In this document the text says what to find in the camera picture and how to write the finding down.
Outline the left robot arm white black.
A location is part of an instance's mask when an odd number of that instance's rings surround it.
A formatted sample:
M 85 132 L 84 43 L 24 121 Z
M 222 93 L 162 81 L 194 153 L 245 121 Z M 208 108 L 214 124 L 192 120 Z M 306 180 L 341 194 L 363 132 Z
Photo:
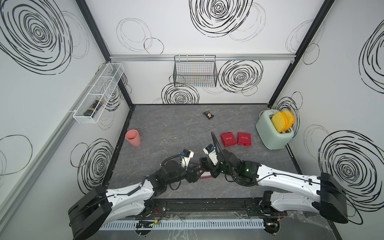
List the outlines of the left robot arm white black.
M 144 214 L 148 201 L 164 193 L 168 186 L 182 180 L 195 183 L 202 173 L 198 164 L 176 155 L 164 160 L 156 172 L 137 184 L 119 189 L 94 187 L 68 210 L 73 238 L 86 240 L 110 222 Z

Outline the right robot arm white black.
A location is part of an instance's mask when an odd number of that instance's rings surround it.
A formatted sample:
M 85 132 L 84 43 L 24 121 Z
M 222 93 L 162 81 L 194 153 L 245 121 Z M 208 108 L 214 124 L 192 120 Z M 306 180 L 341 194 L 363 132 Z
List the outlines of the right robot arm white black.
M 331 174 L 299 175 L 242 161 L 221 147 L 215 133 L 211 136 L 213 142 L 204 149 L 207 156 L 202 159 L 202 166 L 213 178 L 224 174 L 228 182 L 243 187 L 265 186 L 285 191 L 264 193 L 260 202 L 264 214 L 303 211 L 318 213 L 335 223 L 348 223 L 346 190 Z

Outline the red jewelry box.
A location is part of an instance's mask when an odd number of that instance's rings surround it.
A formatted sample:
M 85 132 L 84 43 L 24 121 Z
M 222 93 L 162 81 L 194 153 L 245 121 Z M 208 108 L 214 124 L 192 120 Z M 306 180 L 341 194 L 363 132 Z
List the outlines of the red jewelry box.
M 204 172 L 204 173 L 200 176 L 200 179 L 201 179 L 201 180 L 204 180 L 204 179 L 210 179 L 210 178 L 213 178 L 210 172 Z

